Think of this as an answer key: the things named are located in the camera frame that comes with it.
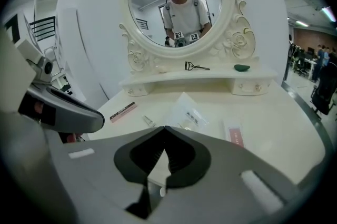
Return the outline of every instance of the floor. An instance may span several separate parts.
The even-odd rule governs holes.
[[[307,77],[299,76],[297,73],[294,73],[292,69],[289,70],[288,78],[286,83],[310,106],[314,108],[314,105],[311,101],[311,93],[314,88],[314,83],[309,81]],[[322,118],[321,122],[325,127],[329,138],[334,146],[334,149],[337,149],[337,121],[336,119],[337,106],[334,106],[328,115],[324,115],[318,112],[318,115]]]

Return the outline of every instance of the white tabletop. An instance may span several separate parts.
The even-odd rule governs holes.
[[[235,116],[243,127],[245,147],[296,184],[324,157],[323,143],[309,118],[275,82],[270,85],[268,94],[260,96],[232,95],[219,82],[199,86],[161,85],[151,94],[139,97],[121,91],[99,109],[105,117],[105,125],[89,137],[91,140],[104,139],[146,129],[143,115],[159,126],[182,92],[197,102],[201,113],[210,122],[209,136],[224,139],[222,120]],[[137,104],[133,111],[114,123],[110,121],[112,114],[133,101]],[[164,185],[167,160],[161,164],[153,181]]]
[[[312,64],[312,65],[315,65],[316,64],[316,62],[315,61],[312,61],[312,60],[309,60],[309,59],[304,59],[306,62],[308,62],[308,63],[310,63],[310,64]]]

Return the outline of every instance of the person in background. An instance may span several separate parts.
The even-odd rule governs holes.
[[[168,36],[174,40],[175,32],[182,32],[186,45],[191,34],[202,38],[210,29],[211,23],[201,0],[171,0],[163,9],[164,25]]]
[[[317,79],[318,79],[318,76],[320,74],[320,71],[321,71],[321,68],[322,68],[322,65],[323,65],[323,59],[324,59],[324,51],[323,49],[325,49],[325,46],[323,45],[323,47],[319,44],[317,46],[318,48],[318,52],[317,52],[317,61],[316,61],[316,65],[315,65],[315,68],[313,70],[313,73],[312,73],[312,77],[311,77],[311,81],[312,82],[317,82]]]
[[[328,65],[328,62],[329,62],[329,47],[326,47],[325,48],[325,51],[324,51],[324,59],[323,59],[323,66],[327,66]]]
[[[295,50],[295,45],[292,41],[292,36],[289,34],[289,50],[288,50],[288,59],[286,62],[284,77],[283,77],[284,81],[286,81],[286,79],[288,78],[289,68],[291,65],[291,59],[293,57],[294,50]]]
[[[329,57],[331,57],[332,55],[336,56],[336,49],[334,47],[332,47],[332,51],[331,53],[329,53]]]
[[[165,47],[171,47],[171,46],[170,46],[170,42],[169,42],[170,37],[167,36],[165,39],[166,39],[166,40],[165,40]]]

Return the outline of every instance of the white t-shirt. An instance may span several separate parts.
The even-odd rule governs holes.
[[[198,6],[193,4],[193,0],[187,0],[184,4],[174,4],[172,1],[168,3],[169,11],[164,7],[163,16],[165,27],[175,32],[182,32],[186,43],[189,43],[190,35],[197,33],[204,28],[206,23],[210,22],[204,4],[198,0]],[[200,18],[198,19],[197,8],[199,9]]]

